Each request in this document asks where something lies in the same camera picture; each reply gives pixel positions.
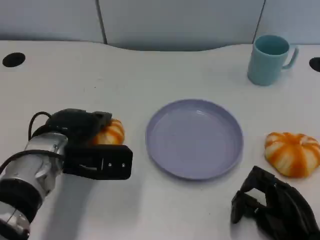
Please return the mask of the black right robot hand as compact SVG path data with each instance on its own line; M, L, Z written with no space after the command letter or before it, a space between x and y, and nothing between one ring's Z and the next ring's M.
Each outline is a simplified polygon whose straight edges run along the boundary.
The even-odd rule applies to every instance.
M231 201L230 221L253 218L273 240L318 240L314 212L300 192L268 171L254 166Z

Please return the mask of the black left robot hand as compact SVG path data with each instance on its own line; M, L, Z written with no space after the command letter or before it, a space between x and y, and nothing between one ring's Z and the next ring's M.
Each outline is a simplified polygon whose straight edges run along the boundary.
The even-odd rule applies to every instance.
M111 118L109 112L68 108L54 113L45 126L51 132L65 135L69 144L82 145L92 141L110 123Z

